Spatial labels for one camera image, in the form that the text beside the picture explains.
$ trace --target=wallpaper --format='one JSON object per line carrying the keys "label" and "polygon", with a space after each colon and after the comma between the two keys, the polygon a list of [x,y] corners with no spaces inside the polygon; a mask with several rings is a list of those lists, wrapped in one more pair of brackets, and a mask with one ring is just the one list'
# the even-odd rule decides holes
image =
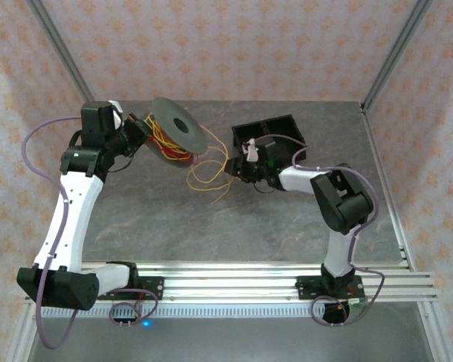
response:
{"label": "wallpaper", "polygon": [[45,0],[96,99],[354,100],[415,0]]}
{"label": "wallpaper", "polygon": [[418,269],[453,339],[453,0],[434,2],[369,115]]}
{"label": "wallpaper", "polygon": [[[15,278],[32,265],[50,224],[57,190],[26,170],[20,144],[38,123],[79,114],[82,101],[23,0],[0,2],[0,361],[20,315]],[[61,152],[78,125],[41,130],[32,162],[59,176]]]}

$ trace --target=black container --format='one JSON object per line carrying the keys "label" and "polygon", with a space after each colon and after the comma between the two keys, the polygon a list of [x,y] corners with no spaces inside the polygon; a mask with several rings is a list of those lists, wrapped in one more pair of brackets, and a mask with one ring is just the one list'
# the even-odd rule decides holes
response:
{"label": "black container", "polygon": [[[265,119],[263,121],[252,122],[248,124],[242,124],[241,126],[232,127],[233,131],[233,147],[235,147],[239,153],[243,153],[242,144],[247,142],[251,138],[258,138],[269,134],[282,134],[289,136],[305,144],[305,140],[300,134],[297,125],[295,124],[294,117],[292,115],[283,115],[276,118]],[[288,153],[293,155],[303,146],[298,143],[292,142],[285,138],[273,137],[276,143],[281,144],[288,150]],[[306,152],[299,154],[297,160],[305,160]]]}

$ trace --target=marble surface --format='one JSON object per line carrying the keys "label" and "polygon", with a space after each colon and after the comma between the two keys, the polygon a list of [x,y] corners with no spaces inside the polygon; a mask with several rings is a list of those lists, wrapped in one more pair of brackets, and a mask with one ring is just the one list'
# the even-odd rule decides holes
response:
{"label": "marble surface", "polygon": [[[142,115],[150,102],[121,102],[125,113]],[[231,127],[292,114],[310,145],[311,166],[347,162],[364,173],[381,197],[379,220],[366,229],[356,260],[399,262],[401,256],[357,103],[185,101],[180,104],[233,150]],[[209,138],[211,146],[219,146]],[[202,159],[222,161],[210,151]],[[124,160],[118,160],[120,167]],[[200,176],[214,174],[205,165]],[[235,181],[230,192],[197,192],[186,184],[188,169],[167,165],[147,147],[131,166],[110,173],[97,199],[84,245],[84,260],[322,262],[328,227],[313,195],[264,195]],[[216,185],[227,180],[222,175]]]}

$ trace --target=wire spool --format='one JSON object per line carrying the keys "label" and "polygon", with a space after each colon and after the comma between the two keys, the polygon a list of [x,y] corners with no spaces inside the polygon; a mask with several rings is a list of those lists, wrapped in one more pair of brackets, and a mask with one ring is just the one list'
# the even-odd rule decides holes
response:
{"label": "wire spool", "polygon": [[146,142],[152,153],[175,167],[189,167],[208,148],[206,135],[183,107],[168,98],[153,100],[153,112],[144,121],[153,130]]}

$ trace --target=patterned wallpaper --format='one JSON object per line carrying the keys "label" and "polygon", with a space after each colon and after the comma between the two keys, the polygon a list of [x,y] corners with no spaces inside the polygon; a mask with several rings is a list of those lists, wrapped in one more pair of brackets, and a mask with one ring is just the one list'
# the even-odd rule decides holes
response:
{"label": "patterned wallpaper", "polygon": [[45,0],[97,99],[360,101],[415,0]]}
{"label": "patterned wallpaper", "polygon": [[[34,125],[77,115],[82,100],[24,0],[0,1],[0,360],[20,312],[15,277],[31,265],[50,224],[57,190],[26,170],[20,144]],[[58,173],[64,134],[78,125],[41,131],[29,147],[34,164]]]}
{"label": "patterned wallpaper", "polygon": [[418,269],[453,338],[453,0],[434,2],[369,115]]}

